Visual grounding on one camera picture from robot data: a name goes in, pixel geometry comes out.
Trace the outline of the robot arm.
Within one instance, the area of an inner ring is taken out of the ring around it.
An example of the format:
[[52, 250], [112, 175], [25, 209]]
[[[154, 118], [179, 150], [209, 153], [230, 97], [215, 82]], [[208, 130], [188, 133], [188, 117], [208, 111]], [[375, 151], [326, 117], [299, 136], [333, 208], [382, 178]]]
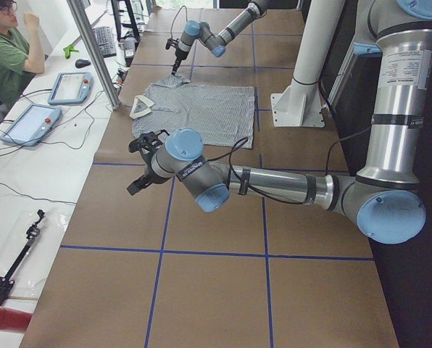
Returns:
[[195, 130], [181, 128], [165, 140], [150, 132], [131, 141], [129, 150], [139, 152], [146, 167], [128, 192], [177, 178], [205, 212], [235, 191], [286, 204], [318, 204], [347, 216], [382, 244], [416, 236], [426, 219], [413, 163], [431, 74], [432, 1], [359, 1], [353, 51], [381, 58], [367, 158], [355, 176], [318, 178], [223, 164], [203, 156]]
[[212, 32], [207, 22], [188, 20], [179, 39], [170, 36], [167, 39], [166, 50], [175, 49], [175, 62], [171, 75], [176, 75], [182, 61], [186, 60], [195, 41], [200, 41], [215, 57], [221, 57], [226, 46], [238, 34], [250, 26], [255, 20], [267, 13], [267, 1], [250, 1], [247, 7], [218, 34]]

